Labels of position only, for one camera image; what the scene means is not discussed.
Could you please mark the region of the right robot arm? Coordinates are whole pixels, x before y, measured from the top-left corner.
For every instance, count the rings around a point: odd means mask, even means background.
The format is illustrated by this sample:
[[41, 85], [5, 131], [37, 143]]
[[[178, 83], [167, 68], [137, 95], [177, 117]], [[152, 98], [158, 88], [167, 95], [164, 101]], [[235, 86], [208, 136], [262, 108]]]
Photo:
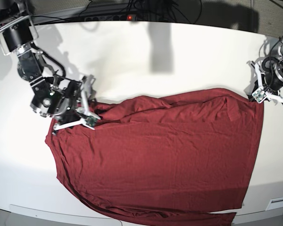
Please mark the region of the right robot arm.
[[38, 33], [26, 0], [0, 0], [0, 45], [4, 55], [16, 54], [17, 72], [34, 92], [30, 107], [40, 116], [56, 120], [53, 133], [83, 125], [94, 129], [100, 117], [92, 112], [92, 75], [81, 80], [67, 78], [64, 66], [35, 40]]

